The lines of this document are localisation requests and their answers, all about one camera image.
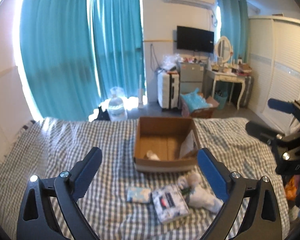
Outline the teal curtain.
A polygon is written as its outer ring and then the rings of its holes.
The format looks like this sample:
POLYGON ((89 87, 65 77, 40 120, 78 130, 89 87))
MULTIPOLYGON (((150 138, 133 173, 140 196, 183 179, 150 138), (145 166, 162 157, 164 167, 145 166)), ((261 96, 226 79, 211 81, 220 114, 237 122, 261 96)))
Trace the teal curtain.
POLYGON ((100 103, 87 0, 23 0, 20 52, 42 117, 85 121, 100 103))
POLYGON ((221 36, 233 46, 233 58, 248 58, 249 17, 246 0, 217 0, 221 11, 221 36))
POLYGON ((137 97, 145 88, 140 0, 90 0, 90 17, 101 99, 113 87, 137 97))

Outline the white work glove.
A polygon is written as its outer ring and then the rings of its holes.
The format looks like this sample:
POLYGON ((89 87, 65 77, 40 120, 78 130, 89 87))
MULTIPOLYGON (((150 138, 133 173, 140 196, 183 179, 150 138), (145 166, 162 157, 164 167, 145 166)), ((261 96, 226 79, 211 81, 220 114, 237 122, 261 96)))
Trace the white work glove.
POLYGON ((157 154, 155 154, 151 150, 147 151, 146 158, 149 159, 149 160, 160 161, 160 158, 157 156, 157 154))

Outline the teal curtain right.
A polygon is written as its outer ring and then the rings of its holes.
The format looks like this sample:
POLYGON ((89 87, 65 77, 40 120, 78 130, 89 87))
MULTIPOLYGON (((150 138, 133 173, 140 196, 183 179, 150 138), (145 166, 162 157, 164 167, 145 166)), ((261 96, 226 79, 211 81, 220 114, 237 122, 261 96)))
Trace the teal curtain right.
POLYGON ((249 17, 246 0, 217 0, 221 11, 221 36, 233 46, 233 58, 248 58, 249 17))

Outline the teal curtain middle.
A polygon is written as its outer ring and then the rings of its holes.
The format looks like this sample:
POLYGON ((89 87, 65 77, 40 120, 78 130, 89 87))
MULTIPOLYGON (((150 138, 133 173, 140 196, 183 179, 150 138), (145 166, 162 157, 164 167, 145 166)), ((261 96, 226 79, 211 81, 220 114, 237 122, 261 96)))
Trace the teal curtain middle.
POLYGON ((113 87, 137 97, 145 88, 140 0, 90 0, 90 17, 101 99, 113 87))

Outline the white rolled glove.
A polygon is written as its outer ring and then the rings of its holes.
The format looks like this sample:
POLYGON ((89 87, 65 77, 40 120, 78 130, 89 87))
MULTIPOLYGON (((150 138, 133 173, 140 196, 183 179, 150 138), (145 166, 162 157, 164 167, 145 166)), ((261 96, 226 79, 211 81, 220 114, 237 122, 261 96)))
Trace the white rolled glove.
POLYGON ((192 192, 188 196, 183 196, 189 207, 204 208, 211 213, 217 214, 223 206, 223 201, 207 192, 201 183, 202 176, 197 172, 180 176, 177 180, 177 186, 180 190, 188 187, 192 189, 192 192))

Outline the teal waste bin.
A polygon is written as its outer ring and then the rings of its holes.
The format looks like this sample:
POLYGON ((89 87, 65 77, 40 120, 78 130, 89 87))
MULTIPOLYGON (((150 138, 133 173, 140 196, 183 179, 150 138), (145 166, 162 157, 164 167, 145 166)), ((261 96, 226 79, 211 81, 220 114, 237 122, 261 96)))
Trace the teal waste bin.
POLYGON ((219 103, 217 109, 222 110, 226 104, 228 98, 227 91, 218 90, 214 94, 214 99, 219 103))

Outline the box with blue bag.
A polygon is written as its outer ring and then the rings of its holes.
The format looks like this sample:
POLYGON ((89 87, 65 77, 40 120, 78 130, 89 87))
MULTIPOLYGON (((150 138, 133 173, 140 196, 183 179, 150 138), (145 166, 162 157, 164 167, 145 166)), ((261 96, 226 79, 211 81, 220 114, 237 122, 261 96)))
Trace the box with blue bag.
POLYGON ((218 108, 219 103, 211 96, 207 99, 196 88, 193 92, 180 95, 181 116, 188 118, 212 118, 214 111, 218 108))

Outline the light blue tissue pack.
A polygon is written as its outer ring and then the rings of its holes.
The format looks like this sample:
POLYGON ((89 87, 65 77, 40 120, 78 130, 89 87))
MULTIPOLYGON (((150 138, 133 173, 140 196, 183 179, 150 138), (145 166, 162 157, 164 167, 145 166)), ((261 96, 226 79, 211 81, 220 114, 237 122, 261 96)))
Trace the light blue tissue pack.
POLYGON ((151 201, 151 189, 146 187, 129 187, 127 202, 147 204, 151 201))

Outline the checkered bed sheet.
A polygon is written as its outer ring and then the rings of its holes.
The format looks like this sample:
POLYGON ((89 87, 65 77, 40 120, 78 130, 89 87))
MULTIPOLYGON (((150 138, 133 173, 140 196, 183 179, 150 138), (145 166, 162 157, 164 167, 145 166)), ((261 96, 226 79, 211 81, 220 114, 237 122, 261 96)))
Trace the checkered bed sheet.
MULTIPOLYGON (((290 224, 282 178, 269 147, 250 137, 245 118, 196 119, 199 143, 230 171, 245 178, 268 176, 273 185, 287 236, 290 224)), ((151 204, 126 201, 130 186, 159 187, 175 183, 176 173, 140 173, 133 164, 138 122, 69 122, 47 118, 21 133, 0 165, 0 225, 16 238, 17 220, 27 181, 58 176, 82 160, 94 146, 102 150, 97 175, 78 205, 101 239, 199 239, 214 219, 205 209, 161 224, 151 204)))

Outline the black wall television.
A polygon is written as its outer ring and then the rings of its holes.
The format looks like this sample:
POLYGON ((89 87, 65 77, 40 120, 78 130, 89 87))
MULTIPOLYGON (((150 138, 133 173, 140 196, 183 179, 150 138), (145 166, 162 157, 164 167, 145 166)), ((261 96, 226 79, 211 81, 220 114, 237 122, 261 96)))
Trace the black wall television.
POLYGON ((177 26, 177 49, 213 53, 214 32, 177 26))

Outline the floral blue tissue pack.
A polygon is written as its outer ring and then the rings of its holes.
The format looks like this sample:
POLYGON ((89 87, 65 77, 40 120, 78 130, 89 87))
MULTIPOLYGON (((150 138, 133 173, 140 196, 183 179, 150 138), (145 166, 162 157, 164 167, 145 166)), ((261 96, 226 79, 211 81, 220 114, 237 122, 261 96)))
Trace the floral blue tissue pack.
POLYGON ((161 224, 184 218, 190 214, 179 187, 169 184, 152 192, 152 202, 161 224))

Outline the clear water jug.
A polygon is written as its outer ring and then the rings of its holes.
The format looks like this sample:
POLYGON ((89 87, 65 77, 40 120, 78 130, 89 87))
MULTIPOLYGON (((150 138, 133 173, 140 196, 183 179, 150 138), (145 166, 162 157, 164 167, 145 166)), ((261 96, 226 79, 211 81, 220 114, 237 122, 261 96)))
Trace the clear water jug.
POLYGON ((111 99, 108 105, 108 114, 112 122, 125 121, 128 119, 124 104, 125 94, 122 88, 113 87, 110 89, 111 99))

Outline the teal curtain left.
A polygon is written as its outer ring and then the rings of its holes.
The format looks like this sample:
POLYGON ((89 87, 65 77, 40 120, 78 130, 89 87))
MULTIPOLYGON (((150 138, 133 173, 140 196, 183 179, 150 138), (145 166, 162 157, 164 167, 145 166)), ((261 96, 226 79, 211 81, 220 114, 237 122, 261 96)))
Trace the teal curtain left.
POLYGON ((85 121, 100 103, 87 0, 23 0, 20 52, 42 117, 85 121))

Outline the white wardrobe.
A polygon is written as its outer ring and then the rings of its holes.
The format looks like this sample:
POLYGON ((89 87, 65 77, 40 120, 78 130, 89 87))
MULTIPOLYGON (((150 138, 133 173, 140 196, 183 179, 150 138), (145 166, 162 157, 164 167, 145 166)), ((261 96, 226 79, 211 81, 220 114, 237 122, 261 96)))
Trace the white wardrobe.
POLYGON ((270 127, 289 133, 297 122, 291 114, 269 108, 268 100, 300 99, 300 20, 250 17, 248 51, 254 77, 248 107, 270 127))

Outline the brown cardboard box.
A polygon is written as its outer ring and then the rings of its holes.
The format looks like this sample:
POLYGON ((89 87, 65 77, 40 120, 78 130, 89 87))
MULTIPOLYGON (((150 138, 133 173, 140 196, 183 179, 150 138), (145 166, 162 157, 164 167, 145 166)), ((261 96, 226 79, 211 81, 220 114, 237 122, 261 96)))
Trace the brown cardboard box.
POLYGON ((134 166, 139 172, 185 172, 197 165, 200 143, 192 118, 142 116, 136 128, 134 166), (197 150, 179 159, 180 147, 190 130, 194 131, 197 150), (160 161, 146 158, 151 150, 160 161))

